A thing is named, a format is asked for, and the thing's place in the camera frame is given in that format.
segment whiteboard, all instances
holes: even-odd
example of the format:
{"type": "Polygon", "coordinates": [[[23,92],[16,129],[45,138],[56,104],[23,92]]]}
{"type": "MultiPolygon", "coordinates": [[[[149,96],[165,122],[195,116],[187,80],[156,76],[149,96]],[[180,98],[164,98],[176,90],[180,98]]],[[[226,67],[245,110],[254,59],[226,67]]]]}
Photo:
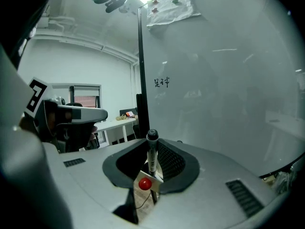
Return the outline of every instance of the whiteboard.
{"type": "Polygon", "coordinates": [[[294,123],[298,111],[295,71],[305,48],[290,12],[278,0],[193,2],[201,16],[150,30],[147,8],[139,9],[150,128],[257,176],[281,169],[305,151],[303,140],[268,117],[294,123]]]}

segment black vent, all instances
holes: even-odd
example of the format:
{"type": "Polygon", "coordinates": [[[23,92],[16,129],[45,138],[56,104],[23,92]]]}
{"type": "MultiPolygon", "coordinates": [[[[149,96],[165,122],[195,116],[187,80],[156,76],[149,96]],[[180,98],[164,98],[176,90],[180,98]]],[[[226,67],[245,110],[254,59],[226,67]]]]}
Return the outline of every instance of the black vent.
{"type": "Polygon", "coordinates": [[[158,143],[158,162],[161,165],[164,182],[180,174],[185,167],[185,160],[178,153],[158,143]]]}
{"type": "Polygon", "coordinates": [[[64,164],[66,167],[69,167],[69,166],[75,166],[75,165],[81,164],[83,162],[85,162],[85,160],[83,160],[82,158],[77,158],[77,159],[65,161],[64,164]]]}
{"type": "Polygon", "coordinates": [[[263,205],[256,199],[256,197],[254,197],[254,195],[240,180],[227,182],[226,185],[248,218],[263,208],[263,205]]]}

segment chinese characters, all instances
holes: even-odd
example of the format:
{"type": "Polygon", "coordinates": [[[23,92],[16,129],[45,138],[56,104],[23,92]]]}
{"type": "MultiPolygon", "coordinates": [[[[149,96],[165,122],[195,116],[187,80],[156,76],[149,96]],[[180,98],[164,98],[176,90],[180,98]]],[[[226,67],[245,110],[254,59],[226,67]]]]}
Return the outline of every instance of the chinese characters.
{"type": "Polygon", "coordinates": [[[160,82],[159,79],[154,79],[154,84],[155,84],[154,87],[160,87],[159,84],[161,85],[166,84],[166,88],[168,88],[169,79],[170,79],[169,77],[166,77],[166,79],[160,79],[160,82]]]}

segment red button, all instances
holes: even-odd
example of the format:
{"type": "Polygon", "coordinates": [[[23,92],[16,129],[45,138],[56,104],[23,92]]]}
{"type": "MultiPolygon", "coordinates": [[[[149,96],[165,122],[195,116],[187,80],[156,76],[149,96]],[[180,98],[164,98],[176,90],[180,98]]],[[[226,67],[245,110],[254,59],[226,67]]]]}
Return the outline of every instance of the red button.
{"type": "Polygon", "coordinates": [[[139,187],[142,190],[148,190],[152,187],[152,182],[150,181],[150,179],[144,177],[139,181],[139,187]]]}

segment vent grille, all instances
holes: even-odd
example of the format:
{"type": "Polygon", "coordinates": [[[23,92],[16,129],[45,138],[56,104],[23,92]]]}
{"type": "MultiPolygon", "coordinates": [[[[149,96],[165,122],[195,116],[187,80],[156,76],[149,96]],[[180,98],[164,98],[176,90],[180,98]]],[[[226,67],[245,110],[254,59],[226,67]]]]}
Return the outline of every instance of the vent grille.
{"type": "Polygon", "coordinates": [[[263,208],[263,205],[256,199],[256,197],[254,197],[254,195],[240,180],[227,182],[226,185],[248,218],[263,208]]]}
{"type": "Polygon", "coordinates": [[[75,165],[81,164],[83,162],[85,162],[85,160],[83,160],[82,158],[77,158],[77,159],[65,161],[64,164],[66,167],[69,167],[69,166],[75,166],[75,165]]]}

